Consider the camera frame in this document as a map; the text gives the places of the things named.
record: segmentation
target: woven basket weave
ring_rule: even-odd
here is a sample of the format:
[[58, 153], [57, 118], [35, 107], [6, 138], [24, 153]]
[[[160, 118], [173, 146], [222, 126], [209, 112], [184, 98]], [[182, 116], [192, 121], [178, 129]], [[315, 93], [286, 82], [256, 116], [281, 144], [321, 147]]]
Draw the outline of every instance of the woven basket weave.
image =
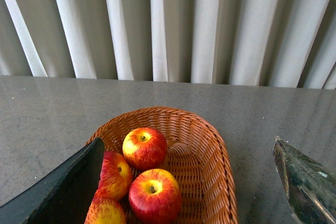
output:
[[[235, 185], [225, 143], [217, 130], [198, 115], [155, 106], [117, 116], [91, 136], [106, 151], [122, 154], [125, 136], [139, 127], [158, 129], [168, 151], [160, 166], [174, 175], [182, 192], [182, 208], [174, 223], [238, 223]], [[140, 172], [132, 169], [136, 178]], [[138, 223], [127, 197], [120, 201], [128, 223]]]

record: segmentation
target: curtain fold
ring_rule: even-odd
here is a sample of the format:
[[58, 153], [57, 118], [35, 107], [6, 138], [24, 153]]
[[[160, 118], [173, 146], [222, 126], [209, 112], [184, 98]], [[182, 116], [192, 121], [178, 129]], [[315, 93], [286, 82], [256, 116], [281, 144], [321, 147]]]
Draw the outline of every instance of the curtain fold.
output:
[[56, 0], [77, 78], [116, 79], [106, 0]]
[[0, 0], [0, 74], [336, 88], [336, 0]]

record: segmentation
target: black object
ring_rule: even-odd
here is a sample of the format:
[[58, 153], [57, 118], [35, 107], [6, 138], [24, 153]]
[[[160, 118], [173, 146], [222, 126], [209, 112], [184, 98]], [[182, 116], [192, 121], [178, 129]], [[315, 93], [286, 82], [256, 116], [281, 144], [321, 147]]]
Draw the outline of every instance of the black object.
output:
[[0, 224], [83, 224], [98, 188], [104, 144], [96, 138], [0, 207]]
[[336, 223], [336, 175], [276, 137], [274, 159], [298, 223]]

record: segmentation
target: red apple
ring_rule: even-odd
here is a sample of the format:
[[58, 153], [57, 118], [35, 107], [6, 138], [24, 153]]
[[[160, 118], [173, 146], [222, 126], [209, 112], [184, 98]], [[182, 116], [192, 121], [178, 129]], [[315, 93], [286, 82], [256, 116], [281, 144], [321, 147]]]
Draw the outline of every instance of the red apple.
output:
[[125, 213], [114, 199], [94, 197], [84, 224], [126, 224]]
[[182, 204], [180, 187], [174, 176], [163, 169], [147, 170], [132, 183], [130, 206], [136, 217], [147, 224], [171, 223]]
[[157, 129], [142, 127], [127, 134], [122, 145], [126, 161], [139, 170], [157, 168], [167, 153], [167, 141]]
[[95, 195], [118, 201], [128, 193], [132, 181], [132, 170], [125, 158], [117, 152], [106, 151]]

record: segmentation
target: orange wicker basket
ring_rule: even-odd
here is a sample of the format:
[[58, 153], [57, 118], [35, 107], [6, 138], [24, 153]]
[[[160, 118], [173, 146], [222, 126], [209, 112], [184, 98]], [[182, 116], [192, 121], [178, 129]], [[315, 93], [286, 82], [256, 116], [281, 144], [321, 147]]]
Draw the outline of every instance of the orange wicker basket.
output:
[[[119, 115], [91, 136], [100, 137], [105, 150], [122, 154], [125, 136], [139, 127], [161, 131], [168, 145], [160, 168], [178, 181], [182, 208], [174, 223], [238, 223], [235, 185], [225, 143], [218, 131], [198, 115], [154, 106]], [[132, 170], [134, 178], [140, 172]], [[120, 201], [128, 223], [138, 223], [127, 197]]]

